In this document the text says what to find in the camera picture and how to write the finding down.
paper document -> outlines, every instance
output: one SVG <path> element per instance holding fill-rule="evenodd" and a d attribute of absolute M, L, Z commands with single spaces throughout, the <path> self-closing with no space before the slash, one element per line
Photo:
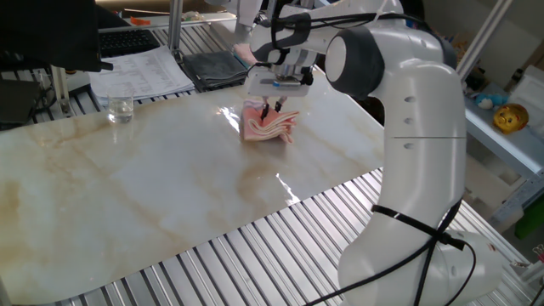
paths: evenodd
<path fill-rule="evenodd" d="M 195 88 L 181 71 L 167 46 L 140 54 L 119 56 L 103 61 L 113 64 L 113 71 L 90 72 L 91 88 L 99 98 L 107 97 L 113 85 L 132 88 L 134 99 L 146 99 Z"/>

yellow figurine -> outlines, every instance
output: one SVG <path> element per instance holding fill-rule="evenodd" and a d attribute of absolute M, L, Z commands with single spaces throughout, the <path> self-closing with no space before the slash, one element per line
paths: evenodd
<path fill-rule="evenodd" d="M 493 125 L 506 135 L 525 128 L 527 122 L 529 122 L 527 110 L 514 103 L 502 106 L 493 116 Z"/>

desk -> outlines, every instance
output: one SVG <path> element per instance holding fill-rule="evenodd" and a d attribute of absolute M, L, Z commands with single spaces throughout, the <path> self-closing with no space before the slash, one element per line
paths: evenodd
<path fill-rule="evenodd" d="M 296 144 L 247 143 L 245 87 L 0 135 L 0 275 L 49 303 L 130 275 L 379 167 L 382 128 L 320 71 Z"/>

keyboard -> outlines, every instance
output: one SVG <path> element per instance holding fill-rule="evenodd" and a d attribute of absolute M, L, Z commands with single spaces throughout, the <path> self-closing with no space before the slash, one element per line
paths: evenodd
<path fill-rule="evenodd" d="M 135 54 L 161 46 L 149 30 L 100 33 L 99 41 L 100 54 L 103 58 Z"/>

glass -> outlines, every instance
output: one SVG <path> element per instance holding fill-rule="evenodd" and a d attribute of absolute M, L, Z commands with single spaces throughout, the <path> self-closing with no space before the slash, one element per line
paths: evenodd
<path fill-rule="evenodd" d="M 115 123 L 126 123 L 133 119 L 134 89 L 124 85 L 108 88 L 108 119 Z"/>

